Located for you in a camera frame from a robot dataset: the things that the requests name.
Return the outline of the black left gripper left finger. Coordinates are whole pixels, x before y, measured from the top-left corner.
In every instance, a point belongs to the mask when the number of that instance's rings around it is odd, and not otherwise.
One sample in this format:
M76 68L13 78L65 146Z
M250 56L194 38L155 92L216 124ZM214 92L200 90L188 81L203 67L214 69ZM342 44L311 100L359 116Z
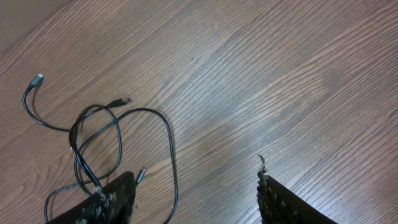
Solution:
M49 224L129 224L135 196L134 173L126 171Z

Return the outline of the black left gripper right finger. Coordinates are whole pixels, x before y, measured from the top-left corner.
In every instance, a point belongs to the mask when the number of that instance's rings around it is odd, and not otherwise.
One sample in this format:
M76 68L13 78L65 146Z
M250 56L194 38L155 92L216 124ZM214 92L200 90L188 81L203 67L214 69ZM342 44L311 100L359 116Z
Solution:
M263 224L312 224L335 222L267 174L266 161L257 172L257 202Z

